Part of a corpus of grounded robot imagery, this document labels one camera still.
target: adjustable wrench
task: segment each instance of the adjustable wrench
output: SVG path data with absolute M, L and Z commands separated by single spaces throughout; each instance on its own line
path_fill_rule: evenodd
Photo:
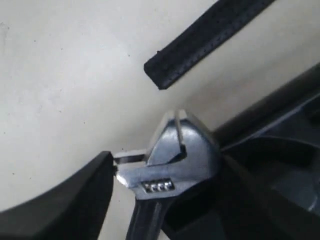
M 114 157 L 117 180 L 136 197 L 127 240 L 156 240 L 176 197 L 221 167 L 210 131 L 185 110 L 164 116 L 145 154 Z

